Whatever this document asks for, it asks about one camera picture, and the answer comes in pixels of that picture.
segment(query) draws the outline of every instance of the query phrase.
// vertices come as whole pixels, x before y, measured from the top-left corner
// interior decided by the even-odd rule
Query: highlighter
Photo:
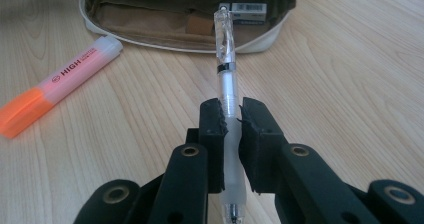
[[[111,36],[97,39],[41,83],[4,105],[0,109],[0,134],[7,138],[18,135],[115,59],[122,48],[121,42]]]

